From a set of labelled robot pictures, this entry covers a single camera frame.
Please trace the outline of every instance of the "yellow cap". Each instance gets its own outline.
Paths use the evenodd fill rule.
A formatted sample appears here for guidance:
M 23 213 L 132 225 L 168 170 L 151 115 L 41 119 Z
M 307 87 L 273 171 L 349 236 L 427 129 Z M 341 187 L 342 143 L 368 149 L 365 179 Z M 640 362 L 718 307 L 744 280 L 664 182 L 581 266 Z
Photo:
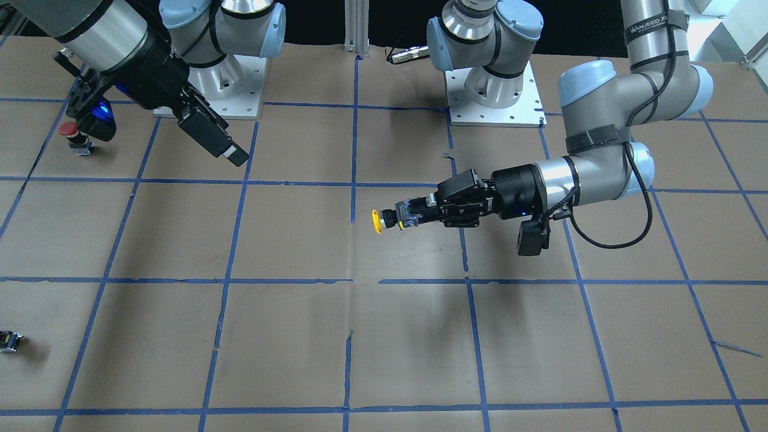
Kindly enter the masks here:
M 373 219 L 373 229 L 377 234 L 382 233 L 382 219 L 379 217 L 379 212 L 376 209 L 371 211 L 371 219 Z

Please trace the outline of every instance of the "metal mounting plate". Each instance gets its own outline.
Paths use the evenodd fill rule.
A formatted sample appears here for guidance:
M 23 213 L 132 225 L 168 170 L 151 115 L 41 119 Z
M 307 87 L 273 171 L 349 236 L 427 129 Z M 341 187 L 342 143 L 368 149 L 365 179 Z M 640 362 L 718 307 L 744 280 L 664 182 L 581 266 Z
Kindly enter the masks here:
M 228 98 L 210 99 L 208 103 L 221 117 L 240 120 L 256 120 L 261 109 L 261 96 L 264 90 L 266 76 L 266 59 L 235 55 L 243 68 L 244 80 L 238 92 Z M 173 117 L 170 108 L 162 107 L 154 110 L 155 117 Z
M 547 118 L 533 76 L 531 62 L 525 66 L 525 86 L 517 103 L 509 108 L 488 108 L 472 100 L 464 90 L 464 81 L 471 68 L 445 72 L 445 91 L 451 108 L 451 125 L 502 126 L 507 128 L 538 128 Z

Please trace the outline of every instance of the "light blue joint cap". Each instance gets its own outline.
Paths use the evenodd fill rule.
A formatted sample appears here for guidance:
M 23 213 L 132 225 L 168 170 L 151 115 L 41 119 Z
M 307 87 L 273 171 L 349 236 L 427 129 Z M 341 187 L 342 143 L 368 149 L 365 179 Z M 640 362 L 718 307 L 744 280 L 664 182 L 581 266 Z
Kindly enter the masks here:
M 453 62 L 451 53 L 448 52 L 448 42 L 440 27 L 440 18 L 434 17 L 427 23 L 427 45 L 429 45 L 429 58 L 435 69 L 439 71 L 452 71 Z
M 503 25 L 523 39 L 537 41 L 541 37 L 544 18 L 530 3 L 522 0 L 498 0 L 496 16 Z
M 560 107 L 570 105 L 616 76 L 614 64 L 608 60 L 595 60 L 570 68 L 560 75 L 558 91 Z
M 166 28 L 187 25 L 208 10 L 211 0 L 161 0 L 160 16 Z
M 272 10 L 270 26 L 266 29 L 264 45 L 261 45 L 261 58 L 275 58 L 283 50 L 283 41 L 286 38 L 286 9 L 281 3 L 275 4 Z
M 650 156 L 650 151 L 645 144 L 641 142 L 632 141 L 632 156 L 634 157 L 634 164 L 637 165 L 637 170 L 640 172 L 640 176 L 643 178 L 646 188 L 650 188 L 650 185 L 654 182 L 656 176 L 656 167 L 654 166 L 654 159 Z M 631 197 L 641 193 L 640 183 L 637 182 L 637 177 L 634 172 L 630 174 L 627 187 L 624 188 L 624 192 L 621 192 L 619 198 Z
M 712 98 L 712 92 L 715 89 L 715 83 L 712 81 L 712 75 L 699 65 L 691 65 L 692 68 L 699 72 L 699 90 L 696 92 L 694 101 L 690 103 L 690 107 L 678 117 L 685 117 L 691 115 L 694 112 L 699 112 L 710 103 Z

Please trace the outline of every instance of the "black background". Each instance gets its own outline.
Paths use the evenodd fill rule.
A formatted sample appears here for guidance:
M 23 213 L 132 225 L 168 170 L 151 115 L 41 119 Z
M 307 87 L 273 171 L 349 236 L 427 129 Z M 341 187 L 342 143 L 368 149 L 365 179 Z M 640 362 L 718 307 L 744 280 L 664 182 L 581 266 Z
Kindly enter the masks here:
M 138 0 L 157 7 L 158 0 Z M 344 0 L 278 0 L 286 7 L 286 42 L 334 45 L 344 42 Z M 426 24 L 447 0 L 370 0 L 372 45 L 426 45 Z M 536 54 L 627 57 L 620 0 L 528 0 L 544 16 Z M 40 35 L 28 25 L 23 35 Z

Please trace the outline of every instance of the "blue tape grid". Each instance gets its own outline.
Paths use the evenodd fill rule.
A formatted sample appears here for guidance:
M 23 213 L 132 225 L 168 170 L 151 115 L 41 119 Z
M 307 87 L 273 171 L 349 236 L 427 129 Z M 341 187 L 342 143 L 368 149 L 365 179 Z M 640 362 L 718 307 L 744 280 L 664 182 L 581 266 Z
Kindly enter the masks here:
M 0 40 L 0 47 L 5 43 L 5 40 L 7 37 Z M 230 260 L 227 263 L 227 276 L 224 280 L 220 279 L 163 279 L 163 278 L 140 278 L 140 279 L 127 279 L 127 278 L 110 278 L 108 277 L 109 270 L 111 269 L 112 262 L 114 261 L 114 255 L 116 254 L 116 251 L 118 249 L 118 245 L 122 236 L 122 232 L 124 230 L 125 224 L 127 222 L 128 214 L 130 213 L 130 209 L 133 204 L 134 197 L 131 197 L 129 199 L 129 202 L 126 207 L 126 211 L 124 213 L 123 220 L 121 222 L 121 226 L 118 230 L 118 235 L 115 238 L 115 243 L 113 244 L 112 252 L 110 255 L 110 259 L 108 260 L 108 266 L 105 268 L 104 276 L 99 277 L 0 277 L 0 281 L 22 281 L 22 282 L 33 282 L 33 281 L 55 281 L 55 282 L 92 282 L 100 283 L 100 288 L 96 297 L 96 300 L 94 301 L 94 307 L 91 311 L 91 316 L 89 317 L 88 326 L 86 327 L 84 339 L 81 344 L 81 349 L 78 352 L 78 359 L 75 362 L 75 366 L 72 371 L 72 375 L 70 378 L 70 381 L 68 383 L 67 391 L 65 392 L 65 398 L 62 401 L 62 406 L 58 410 L 0 410 L 0 416 L 28 416 L 28 415 L 34 415 L 34 416 L 57 416 L 57 422 L 55 425 L 54 430 L 59 430 L 61 427 L 61 420 L 64 416 L 78 416 L 78 415 L 125 415 L 125 414 L 143 414 L 143 415 L 173 415 L 173 414 L 189 414 L 189 415 L 200 415 L 200 430 L 204 429 L 204 422 L 205 417 L 208 414 L 299 414 L 299 413 L 317 413 L 317 414 L 338 414 L 341 413 L 344 416 L 344 431 L 347 432 L 349 429 L 349 413 L 365 413 L 365 412 L 413 412 L 413 411 L 455 411 L 455 410 L 480 410 L 483 413 L 483 419 L 484 419 L 484 426 L 485 430 L 490 431 L 489 421 L 488 421 L 488 412 L 490 410 L 564 410 L 564 409 L 594 409 L 594 408 L 610 408 L 614 412 L 614 418 L 617 422 L 617 430 L 621 430 L 621 423 L 618 420 L 618 414 L 617 409 L 619 407 L 669 407 L 669 406 L 717 406 L 717 405 L 733 405 L 740 416 L 740 419 L 742 421 L 744 430 L 749 430 L 749 427 L 746 425 L 746 420 L 744 419 L 743 413 L 741 411 L 741 406 L 743 405 L 768 405 L 768 399 L 743 399 L 740 400 L 735 395 L 735 392 L 733 391 L 733 386 L 730 384 L 730 380 L 727 376 L 727 372 L 725 371 L 725 367 L 723 365 L 722 360 L 720 359 L 719 352 L 717 351 L 717 348 L 715 347 L 715 343 L 712 342 L 712 349 L 716 356 L 716 359 L 718 361 L 718 364 L 720 366 L 721 371 L 723 372 L 723 378 L 726 380 L 727 385 L 729 387 L 729 391 L 731 392 L 731 399 L 717 399 L 717 400 L 636 400 L 636 401 L 616 401 L 613 394 L 612 394 L 612 386 L 610 383 L 610 378 L 607 374 L 607 367 L 604 364 L 604 358 L 601 353 L 601 347 L 599 344 L 599 337 L 597 335 L 597 329 L 594 326 L 594 318 L 591 316 L 591 308 L 588 303 L 588 298 L 586 296 L 586 291 L 584 289 L 584 286 L 586 284 L 685 284 L 689 287 L 689 290 L 691 292 L 692 298 L 694 300 L 694 304 L 697 307 L 697 310 L 700 315 L 700 319 L 702 320 L 702 324 L 704 326 L 705 331 L 707 332 L 707 335 L 709 339 L 712 341 L 711 334 L 709 331 L 709 327 L 707 325 L 706 319 L 704 318 L 703 312 L 700 308 L 700 305 L 698 303 L 698 299 L 695 294 L 694 286 L 699 284 L 741 284 L 741 285 L 768 285 L 768 281 L 706 281 L 706 280 L 691 280 L 689 279 L 687 272 L 685 271 L 684 264 L 682 262 L 682 258 L 680 256 L 680 252 L 677 249 L 677 246 L 674 242 L 674 238 L 672 237 L 672 233 L 669 229 L 669 226 L 667 224 L 666 218 L 664 217 L 664 213 L 661 209 L 660 202 L 658 201 L 658 197 L 656 195 L 657 191 L 667 192 L 667 193 L 702 193 L 702 194 L 741 194 L 745 201 L 747 202 L 748 207 L 750 208 L 750 211 L 752 212 L 753 216 L 755 217 L 756 222 L 760 226 L 761 231 L 763 232 L 763 235 L 766 235 L 766 231 L 764 226 L 762 225 L 760 219 L 757 217 L 756 212 L 754 211 L 749 198 L 747 195 L 750 194 L 768 194 L 768 191 L 750 191 L 745 190 L 741 187 L 740 182 L 738 181 L 738 178 L 736 177 L 736 174 L 733 172 L 733 169 L 730 166 L 729 161 L 727 160 L 726 155 L 724 154 L 722 148 L 720 147 L 719 142 L 717 141 L 717 138 L 715 134 L 713 133 L 710 123 L 711 122 L 729 122 L 729 123 L 760 123 L 760 124 L 766 124 L 768 121 L 764 120 L 739 120 L 739 119 L 727 119 L 727 118 L 706 118 L 703 113 L 700 113 L 701 118 L 681 118 L 678 119 L 678 121 L 702 121 L 707 125 L 708 130 L 710 131 L 710 134 L 712 135 L 712 138 L 715 142 L 715 145 L 717 146 L 718 150 L 720 151 L 720 154 L 723 157 L 723 160 L 726 162 L 730 173 L 733 176 L 734 181 L 737 183 L 737 187 L 739 188 L 738 191 L 728 191 L 728 190 L 707 190 L 707 189 L 656 189 L 653 191 L 654 200 L 656 201 L 656 206 L 658 211 L 661 214 L 661 219 L 664 223 L 665 229 L 667 230 L 667 235 L 670 238 L 670 241 L 672 242 L 673 249 L 675 250 L 677 259 L 680 263 L 681 269 L 683 270 L 685 280 L 684 281 L 677 281 L 677 280 L 595 280 L 595 279 L 583 279 L 581 277 L 580 271 L 578 270 L 578 261 L 575 256 L 573 242 L 570 236 L 570 233 L 568 232 L 568 227 L 565 226 L 566 230 L 566 236 L 569 243 L 569 248 L 571 249 L 571 257 L 574 262 L 574 269 L 576 270 L 577 279 L 575 280 L 504 280 L 504 279 L 477 279 L 473 280 L 469 277 L 466 277 L 465 279 L 408 279 L 408 280 L 402 280 L 402 279 L 388 279 L 383 280 L 380 283 L 382 284 L 466 284 L 468 289 L 468 300 L 470 305 L 470 315 L 472 319 L 472 330 L 473 330 L 473 338 L 475 342 L 475 355 L 477 360 L 477 366 L 478 366 L 478 380 L 480 385 L 480 394 L 481 394 L 481 403 L 479 405 L 476 404 L 469 404 L 469 405 L 452 405 L 452 406 L 438 406 L 438 405 L 419 405 L 419 406 L 375 406 L 375 407 L 359 407 L 359 408 L 351 408 L 349 406 L 349 379 L 350 379 L 350 369 L 351 369 L 351 354 L 352 354 L 352 335 L 350 334 L 349 338 L 346 341 L 346 364 L 345 364 L 345 400 L 344 405 L 341 407 L 232 407 L 232 408 L 209 408 L 208 402 L 210 401 L 210 390 L 213 385 L 213 375 L 215 371 L 215 363 L 216 363 L 216 355 L 217 351 L 214 349 L 212 351 L 212 358 L 211 358 L 211 366 L 207 381 L 207 388 L 206 388 L 206 394 L 204 399 L 204 405 L 202 408 L 199 409 L 187 409 L 187 408 L 178 408 L 178 409 L 94 409 L 94 410 L 77 410 L 77 409 L 68 409 L 68 400 L 71 396 L 72 389 L 74 388 L 74 383 L 77 377 L 77 372 L 79 370 L 82 357 L 84 355 L 85 348 L 87 347 L 88 338 L 90 337 L 90 332 L 93 328 L 93 323 L 95 319 L 95 315 L 98 311 L 98 304 L 101 299 L 101 296 L 104 291 L 104 286 L 107 283 L 142 283 L 142 284 L 173 284 L 173 283 L 188 283 L 188 284 L 211 284 L 211 283 L 224 283 L 223 293 L 222 293 L 222 308 L 220 312 L 220 317 L 217 325 L 217 336 L 216 336 L 216 343 L 215 346 L 219 347 L 220 344 L 220 336 L 221 336 L 221 329 L 223 324 L 223 317 L 224 313 L 226 311 L 226 303 L 227 303 L 227 288 L 229 284 L 237 283 L 237 284 L 316 284 L 316 283 L 323 283 L 323 284 L 333 284 L 338 281 L 349 281 L 348 279 L 237 279 L 231 277 L 231 269 L 233 264 L 233 257 L 234 252 L 237 247 L 237 235 L 239 234 L 239 225 L 240 225 L 240 219 L 242 217 L 242 210 L 243 210 L 243 204 L 244 199 L 246 196 L 247 186 L 249 184 L 259 184 L 259 185 L 297 185 L 297 186 L 339 186 L 339 187 L 351 187 L 353 190 L 353 200 L 352 200 L 352 214 L 351 219 L 354 221 L 354 208 L 355 208 L 355 189 L 357 187 L 367 187 L 367 188 L 387 188 L 387 187 L 413 187 L 413 188 L 434 188 L 436 187 L 436 184 L 397 184 L 397 183 L 358 183 L 356 181 L 356 127 L 357 127 L 357 111 L 359 109 L 379 109 L 379 110 L 393 110 L 393 111 L 408 111 L 408 110 L 426 110 L 426 111 L 438 111 L 438 112 L 445 112 L 448 113 L 447 108 L 404 108 L 404 107 L 386 107 L 386 106 L 372 106 L 372 105 L 359 105 L 358 101 L 358 79 L 359 79 L 359 72 L 358 72 L 358 58 L 356 58 L 355 61 L 355 101 L 353 105 L 333 105 L 333 104 L 297 104 L 297 103 L 282 103 L 282 102 L 266 102 L 266 105 L 289 105 L 289 106 L 318 106 L 318 107 L 328 107 L 328 108 L 351 108 L 355 110 L 355 120 L 353 122 L 353 175 L 352 180 L 350 183 L 325 183 L 325 182 L 292 182 L 292 181 L 250 181 L 247 180 L 248 178 L 248 172 L 250 171 L 251 161 L 249 161 L 247 165 L 247 173 L 244 177 L 243 181 L 226 181 L 226 180 L 183 180 L 183 179 L 143 179 L 142 174 L 144 167 L 147 162 L 147 158 L 149 156 L 152 143 L 154 141 L 154 136 L 157 132 L 157 126 L 159 125 L 159 119 L 156 122 L 155 128 L 153 130 L 152 137 L 150 139 L 150 143 L 147 146 L 147 151 L 144 155 L 144 160 L 142 161 L 142 165 L 139 171 L 138 176 L 135 179 L 132 178 L 46 178 L 46 177 L 31 177 L 32 172 L 34 171 L 37 163 L 40 160 L 40 157 L 42 156 L 43 151 L 45 150 L 48 142 L 50 141 L 51 136 L 53 135 L 53 131 L 55 130 L 56 124 L 60 121 L 61 116 L 63 115 L 63 111 L 65 109 L 65 103 L 66 99 L 44 99 L 44 98 L 0 98 L 0 101 L 19 101 L 19 102 L 43 102 L 43 103 L 62 103 L 64 104 L 64 107 L 62 107 L 62 110 L 59 113 L 59 116 L 57 117 L 56 122 L 54 123 L 53 127 L 49 131 L 48 137 L 46 138 L 43 147 L 41 148 L 40 153 L 38 154 L 38 157 L 33 164 L 33 168 L 31 169 L 29 175 L 25 177 L 0 177 L 1 180 L 17 180 L 17 181 L 24 181 L 25 184 L 22 186 L 22 189 L 20 190 L 17 199 L 15 203 L 12 206 L 11 211 L 8 213 L 8 216 L 4 220 L 4 223 L 2 227 L 0 228 L 0 236 L 2 236 L 2 233 L 5 231 L 8 225 L 8 221 L 10 220 L 13 212 L 15 211 L 15 208 L 18 206 L 18 201 L 21 198 L 21 195 L 23 193 L 23 189 L 26 186 L 26 184 L 29 181 L 99 181 L 99 182 L 133 182 L 134 183 L 134 193 L 137 190 L 137 187 L 140 183 L 190 183 L 190 184 L 242 184 L 242 191 L 241 191 L 241 197 L 240 197 L 240 204 L 239 209 L 237 213 L 237 219 L 236 219 L 236 225 L 235 230 L 233 233 L 233 245 L 230 250 Z M 113 101 L 115 104 L 132 104 L 132 101 Z M 560 113 L 547 113 L 547 115 L 561 115 Z M 449 148 L 453 149 L 453 142 L 452 142 L 452 136 L 450 133 L 450 117 L 446 116 L 448 121 L 448 133 L 449 133 Z M 257 128 L 254 129 L 254 136 L 252 140 L 251 145 L 251 154 L 253 154 L 253 149 L 256 144 L 256 132 Z M 549 158 L 549 152 L 548 148 L 545 142 L 545 137 L 543 134 L 543 131 L 541 128 L 539 129 L 539 134 L 542 140 L 542 146 L 544 149 L 544 152 Z M 455 160 L 451 160 L 452 163 L 452 172 L 453 174 L 456 174 L 456 166 L 455 166 Z M 459 230 L 459 237 L 462 244 L 462 260 L 465 271 L 468 270 L 468 258 L 467 258 L 467 252 L 466 252 L 466 243 L 465 243 L 465 237 L 464 237 L 464 230 Z M 604 376 L 606 378 L 606 385 L 608 388 L 609 393 L 609 399 L 611 399 L 608 402 L 592 402 L 592 403 L 563 403 L 563 404 L 488 404 L 487 400 L 485 398 L 485 379 L 483 377 L 482 372 L 482 354 L 480 352 L 480 344 L 479 344 L 479 335 L 477 330 L 477 322 L 476 322 L 476 313 L 474 308 L 474 295 L 472 292 L 472 285 L 473 284 L 490 284 L 490 283 L 498 283 L 498 284 L 577 284 L 580 287 L 582 297 L 584 299 L 585 307 L 587 308 L 588 317 L 591 322 L 591 327 L 593 331 L 593 335 L 595 337 L 596 346 L 598 348 L 598 354 L 601 358 L 601 366 L 604 370 Z
M 96 313 L 98 312 L 99 304 L 101 303 L 101 298 L 104 295 L 104 288 L 107 286 L 106 279 L 109 277 L 109 272 L 112 269 L 112 264 L 114 263 L 114 257 L 118 252 L 118 246 L 120 245 L 120 240 L 123 237 L 123 232 L 125 230 L 125 225 L 128 221 L 128 215 L 131 213 L 131 209 L 134 205 L 134 199 L 136 198 L 136 192 L 139 188 L 139 180 L 141 179 L 142 174 L 144 173 L 144 168 L 147 166 L 147 160 L 149 160 L 149 154 L 152 151 L 152 144 L 154 143 L 155 136 L 157 135 L 157 129 L 160 127 L 160 119 L 158 118 L 154 123 L 154 129 L 152 130 L 152 135 L 149 139 L 149 143 L 147 144 L 147 150 L 144 153 L 144 159 L 141 161 L 141 166 L 139 167 L 139 172 L 136 175 L 136 181 L 134 182 L 133 190 L 131 191 L 131 196 L 128 198 L 128 203 L 125 206 L 125 211 L 123 212 L 123 218 L 120 222 L 120 227 L 118 228 L 118 233 L 114 238 L 114 243 L 112 244 L 112 250 L 109 254 L 109 258 L 107 259 L 107 266 L 104 269 L 104 276 L 102 282 L 99 284 L 98 291 L 96 293 L 96 298 L 94 299 L 94 305 L 91 309 L 91 315 L 88 318 L 88 324 L 85 327 L 85 335 L 83 336 L 83 341 L 80 344 L 80 351 L 78 352 L 78 357 L 74 362 L 74 367 L 72 368 L 72 373 L 69 377 L 69 383 L 67 384 L 67 390 L 64 393 L 64 399 L 61 401 L 61 408 L 59 410 L 59 414 L 56 417 L 56 423 L 54 425 L 53 431 L 59 432 L 61 429 L 61 422 L 64 420 L 65 412 L 67 411 L 67 408 L 69 406 L 69 399 L 72 395 L 72 390 L 74 389 L 74 383 L 78 378 L 78 372 L 80 371 L 80 366 L 83 361 L 83 356 L 85 355 L 85 350 L 88 347 L 88 341 L 91 338 L 91 331 L 93 330 L 94 322 L 96 320 Z
M 235 225 L 232 232 L 232 246 L 230 247 L 230 256 L 227 260 L 227 271 L 224 275 L 224 285 L 221 289 L 221 310 L 219 311 L 219 318 L 216 325 L 216 336 L 214 337 L 214 348 L 210 352 L 210 365 L 208 367 L 208 378 L 205 384 L 205 394 L 203 396 L 203 406 L 200 412 L 200 422 L 197 430 L 203 432 L 205 430 L 205 422 L 208 416 L 208 410 L 210 405 L 210 392 L 214 388 L 214 374 L 216 373 L 216 364 L 219 358 L 219 348 L 221 347 L 221 332 L 224 328 L 224 315 L 227 312 L 227 299 L 230 292 L 230 284 L 232 283 L 232 268 L 234 267 L 235 254 L 237 252 L 237 239 L 240 236 L 240 223 L 243 220 L 243 209 L 245 208 L 245 199 L 248 192 L 248 177 L 250 176 L 250 169 L 253 167 L 253 151 L 256 150 L 256 141 L 259 134 L 259 123 L 256 122 L 253 125 L 253 134 L 250 140 L 251 155 L 248 158 L 248 163 L 243 175 L 242 188 L 240 189 L 240 200 L 237 204 L 237 215 L 235 216 Z

